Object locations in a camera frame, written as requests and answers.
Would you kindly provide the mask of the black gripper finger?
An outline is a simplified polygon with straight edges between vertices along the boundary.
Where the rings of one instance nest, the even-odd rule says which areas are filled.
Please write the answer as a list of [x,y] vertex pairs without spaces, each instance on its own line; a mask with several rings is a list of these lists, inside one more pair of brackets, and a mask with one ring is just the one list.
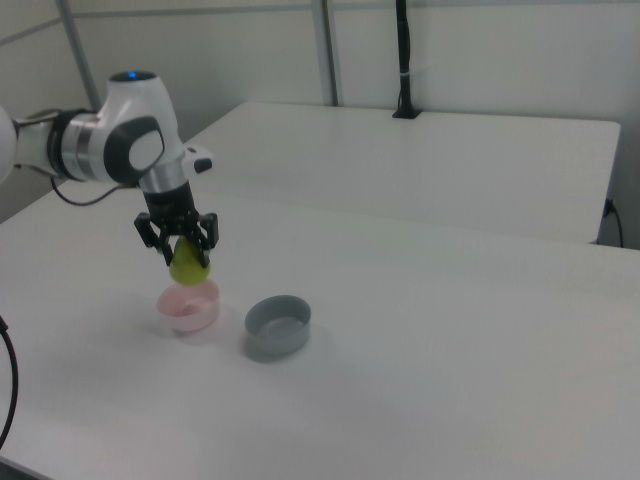
[[162,227],[160,232],[156,233],[148,213],[139,213],[134,220],[134,226],[144,245],[161,254],[165,264],[169,266],[173,260],[173,250],[166,229]]
[[196,248],[198,261],[203,268],[210,266],[210,254],[218,240],[218,215],[216,213],[199,215],[193,231],[192,244]]

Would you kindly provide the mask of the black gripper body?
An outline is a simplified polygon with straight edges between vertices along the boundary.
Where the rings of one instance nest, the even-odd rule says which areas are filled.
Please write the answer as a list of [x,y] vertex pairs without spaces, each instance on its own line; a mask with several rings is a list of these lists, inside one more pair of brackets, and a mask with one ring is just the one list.
[[162,193],[144,192],[143,196],[156,233],[164,227],[169,236],[192,239],[199,213],[188,182]]

